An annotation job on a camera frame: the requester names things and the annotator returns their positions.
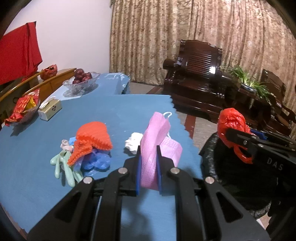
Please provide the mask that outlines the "green rubber glove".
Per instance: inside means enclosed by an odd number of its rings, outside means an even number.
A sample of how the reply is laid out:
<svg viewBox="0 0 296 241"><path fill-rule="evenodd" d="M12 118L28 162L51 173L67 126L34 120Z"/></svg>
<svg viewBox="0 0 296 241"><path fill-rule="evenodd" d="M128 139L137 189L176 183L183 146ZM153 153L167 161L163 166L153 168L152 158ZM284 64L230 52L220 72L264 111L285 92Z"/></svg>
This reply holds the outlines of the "green rubber glove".
<svg viewBox="0 0 296 241"><path fill-rule="evenodd" d="M70 151L62 150L50 160L50 164L55 166L55 178L59 179L61 171L64 171L68 185L70 187L75 187L76 183L79 183L83 179L83 174L80 170L75 171L74 168L67 164L70 156Z"/></svg>

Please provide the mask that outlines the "white tissue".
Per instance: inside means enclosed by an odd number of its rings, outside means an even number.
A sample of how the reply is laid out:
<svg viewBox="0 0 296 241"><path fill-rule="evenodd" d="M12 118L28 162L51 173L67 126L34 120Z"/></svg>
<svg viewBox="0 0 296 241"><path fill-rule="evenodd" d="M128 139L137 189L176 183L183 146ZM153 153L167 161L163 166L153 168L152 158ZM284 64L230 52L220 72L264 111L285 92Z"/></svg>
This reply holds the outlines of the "white tissue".
<svg viewBox="0 0 296 241"><path fill-rule="evenodd" d="M136 155L142 137L142 133L132 133L131 136L125 141L125 148L128 149L133 155Z"/></svg>

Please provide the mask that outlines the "patterned beige curtain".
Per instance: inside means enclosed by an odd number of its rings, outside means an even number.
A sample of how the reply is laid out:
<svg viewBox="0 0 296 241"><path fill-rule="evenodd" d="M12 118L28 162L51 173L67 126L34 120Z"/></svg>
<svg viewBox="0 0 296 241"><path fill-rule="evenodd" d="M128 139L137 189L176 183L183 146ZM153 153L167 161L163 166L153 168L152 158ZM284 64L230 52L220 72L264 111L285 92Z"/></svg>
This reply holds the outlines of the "patterned beige curtain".
<svg viewBox="0 0 296 241"><path fill-rule="evenodd" d="M181 40L221 48L222 66L241 66L259 78L272 71L295 109L295 37L267 1L112 1L110 70L132 81L162 84L163 61Z"/></svg>

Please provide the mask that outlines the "black lined trash bin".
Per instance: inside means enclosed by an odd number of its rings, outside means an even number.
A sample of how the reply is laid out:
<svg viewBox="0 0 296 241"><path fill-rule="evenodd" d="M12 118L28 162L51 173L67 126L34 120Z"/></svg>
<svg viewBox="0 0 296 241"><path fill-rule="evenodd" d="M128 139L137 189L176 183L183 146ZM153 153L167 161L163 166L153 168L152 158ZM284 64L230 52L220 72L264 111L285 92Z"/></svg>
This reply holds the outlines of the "black lined trash bin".
<svg viewBox="0 0 296 241"><path fill-rule="evenodd" d="M241 161L213 133L200 151L204 177L213 177L256 219L270 209L277 180L271 173L255 164Z"/></svg>

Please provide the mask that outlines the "dark wooden side table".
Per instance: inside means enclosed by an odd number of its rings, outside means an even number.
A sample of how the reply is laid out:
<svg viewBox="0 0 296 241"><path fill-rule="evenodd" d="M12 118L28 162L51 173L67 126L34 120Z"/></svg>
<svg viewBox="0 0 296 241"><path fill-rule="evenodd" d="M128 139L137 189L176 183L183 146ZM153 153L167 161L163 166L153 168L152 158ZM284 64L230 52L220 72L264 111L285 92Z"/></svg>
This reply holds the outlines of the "dark wooden side table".
<svg viewBox="0 0 296 241"><path fill-rule="evenodd" d="M224 99L225 107L239 111L251 128L262 131L271 120L271 105L247 90L226 87Z"/></svg>

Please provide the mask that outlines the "red snack bags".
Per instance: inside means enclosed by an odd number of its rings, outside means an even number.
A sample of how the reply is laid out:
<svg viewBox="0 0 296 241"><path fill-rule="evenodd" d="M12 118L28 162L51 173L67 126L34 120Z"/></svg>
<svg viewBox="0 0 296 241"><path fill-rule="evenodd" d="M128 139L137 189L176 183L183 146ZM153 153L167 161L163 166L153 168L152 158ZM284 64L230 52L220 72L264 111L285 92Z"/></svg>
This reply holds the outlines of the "red snack bags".
<svg viewBox="0 0 296 241"><path fill-rule="evenodd" d="M19 98L11 116L5 119L4 124L6 126L10 126L11 123L20 121L29 109L34 108L38 104L39 94L40 90L36 89L33 92Z"/></svg>

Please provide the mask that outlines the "blue hand cream tube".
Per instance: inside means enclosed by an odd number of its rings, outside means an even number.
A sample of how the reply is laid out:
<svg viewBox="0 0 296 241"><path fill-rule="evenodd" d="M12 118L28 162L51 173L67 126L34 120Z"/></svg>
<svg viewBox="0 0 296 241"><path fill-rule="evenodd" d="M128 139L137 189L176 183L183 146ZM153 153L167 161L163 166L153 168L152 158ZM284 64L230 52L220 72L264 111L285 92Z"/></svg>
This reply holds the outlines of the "blue hand cream tube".
<svg viewBox="0 0 296 241"><path fill-rule="evenodd" d="M69 140L62 140L60 147L62 150L73 152L75 141L76 137L71 137Z"/></svg>

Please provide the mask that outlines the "pink face mask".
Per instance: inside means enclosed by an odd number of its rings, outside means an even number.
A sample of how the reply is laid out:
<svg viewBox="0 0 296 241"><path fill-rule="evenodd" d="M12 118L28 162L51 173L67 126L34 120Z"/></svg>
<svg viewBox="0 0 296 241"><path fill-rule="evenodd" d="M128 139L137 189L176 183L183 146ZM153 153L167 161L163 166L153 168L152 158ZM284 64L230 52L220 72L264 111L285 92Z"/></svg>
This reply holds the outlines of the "pink face mask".
<svg viewBox="0 0 296 241"><path fill-rule="evenodd" d="M157 146L163 157L170 158L177 166L182 154L182 146L170 137L169 117L171 112L155 112L149 120L149 125L140 141L142 158L141 186L158 190L157 184Z"/></svg>

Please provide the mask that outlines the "tissue box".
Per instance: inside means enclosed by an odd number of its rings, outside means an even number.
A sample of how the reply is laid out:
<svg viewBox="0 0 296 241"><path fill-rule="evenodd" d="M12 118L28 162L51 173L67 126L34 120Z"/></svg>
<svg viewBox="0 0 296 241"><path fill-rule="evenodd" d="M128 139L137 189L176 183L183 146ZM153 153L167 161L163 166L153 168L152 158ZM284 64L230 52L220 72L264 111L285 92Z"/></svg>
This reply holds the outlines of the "tissue box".
<svg viewBox="0 0 296 241"><path fill-rule="evenodd" d="M38 114L41 120L49 121L61 109L61 101L53 96L41 103Z"/></svg>

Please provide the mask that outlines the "blue plastic bag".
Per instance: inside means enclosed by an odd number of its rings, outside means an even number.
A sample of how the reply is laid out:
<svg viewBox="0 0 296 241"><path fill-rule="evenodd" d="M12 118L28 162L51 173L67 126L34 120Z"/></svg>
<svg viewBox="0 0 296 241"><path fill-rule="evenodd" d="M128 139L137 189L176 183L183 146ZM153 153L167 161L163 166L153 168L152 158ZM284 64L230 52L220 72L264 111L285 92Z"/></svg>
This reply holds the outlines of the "blue plastic bag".
<svg viewBox="0 0 296 241"><path fill-rule="evenodd" d="M74 170L106 171L110 168L110 151L93 148L91 153L80 157L74 164Z"/></svg>

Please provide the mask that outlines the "potted green plant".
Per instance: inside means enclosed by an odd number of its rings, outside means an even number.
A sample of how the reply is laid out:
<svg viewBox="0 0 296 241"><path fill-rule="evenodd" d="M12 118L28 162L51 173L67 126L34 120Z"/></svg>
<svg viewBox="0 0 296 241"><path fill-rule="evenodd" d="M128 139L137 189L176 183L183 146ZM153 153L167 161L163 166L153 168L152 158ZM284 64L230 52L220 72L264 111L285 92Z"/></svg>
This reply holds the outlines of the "potted green plant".
<svg viewBox="0 0 296 241"><path fill-rule="evenodd" d="M239 65L234 67L230 66L228 72L232 77L236 77L240 80L241 85L254 89L259 98L269 101L271 93L264 84L259 83L253 76L250 76L248 72L244 71Z"/></svg>

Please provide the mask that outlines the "orange foam fruit net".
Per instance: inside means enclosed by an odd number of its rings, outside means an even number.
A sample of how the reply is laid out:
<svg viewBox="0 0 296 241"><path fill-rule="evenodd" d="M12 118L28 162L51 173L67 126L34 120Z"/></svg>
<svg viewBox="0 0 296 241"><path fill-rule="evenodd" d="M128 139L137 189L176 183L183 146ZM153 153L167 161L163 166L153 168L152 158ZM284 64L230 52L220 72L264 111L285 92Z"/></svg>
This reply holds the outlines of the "orange foam fruit net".
<svg viewBox="0 0 296 241"><path fill-rule="evenodd" d="M78 129L74 147L86 147L87 145L105 151L113 148L107 127L104 123L93 121L82 125Z"/></svg>

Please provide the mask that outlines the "glass fruit bowl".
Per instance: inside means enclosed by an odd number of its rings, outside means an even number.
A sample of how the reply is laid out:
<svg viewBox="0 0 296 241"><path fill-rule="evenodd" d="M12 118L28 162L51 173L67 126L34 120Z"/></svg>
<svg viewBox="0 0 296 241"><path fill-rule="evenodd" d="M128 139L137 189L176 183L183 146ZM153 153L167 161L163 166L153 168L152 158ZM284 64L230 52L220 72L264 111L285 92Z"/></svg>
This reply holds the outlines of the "glass fruit bowl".
<svg viewBox="0 0 296 241"><path fill-rule="evenodd" d="M100 76L100 73L91 72L92 78L80 83L73 84L74 77L63 82L63 86L66 87L71 94L80 94L88 90L91 90L96 85L96 81Z"/></svg>

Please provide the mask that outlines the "blue table cloth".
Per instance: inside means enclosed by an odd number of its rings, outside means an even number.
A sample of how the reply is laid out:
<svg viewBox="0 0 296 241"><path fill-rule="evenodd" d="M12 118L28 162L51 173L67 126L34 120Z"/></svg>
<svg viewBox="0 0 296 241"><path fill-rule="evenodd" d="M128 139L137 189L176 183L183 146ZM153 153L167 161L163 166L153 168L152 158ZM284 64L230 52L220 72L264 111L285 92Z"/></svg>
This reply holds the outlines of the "blue table cloth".
<svg viewBox="0 0 296 241"><path fill-rule="evenodd" d="M200 161L167 95L67 100L1 131L1 209L28 240L193 240L178 209Z"/></svg>

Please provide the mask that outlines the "red cloth cover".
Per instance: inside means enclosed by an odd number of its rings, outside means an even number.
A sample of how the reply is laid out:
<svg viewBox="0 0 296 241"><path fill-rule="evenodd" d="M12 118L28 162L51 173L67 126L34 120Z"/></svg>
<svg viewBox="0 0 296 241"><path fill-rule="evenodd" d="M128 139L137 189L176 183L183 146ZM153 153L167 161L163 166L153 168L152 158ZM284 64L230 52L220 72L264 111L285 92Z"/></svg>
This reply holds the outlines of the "red cloth cover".
<svg viewBox="0 0 296 241"><path fill-rule="evenodd" d="M36 22L26 23L1 38L1 84L34 75L42 63Z"/></svg>

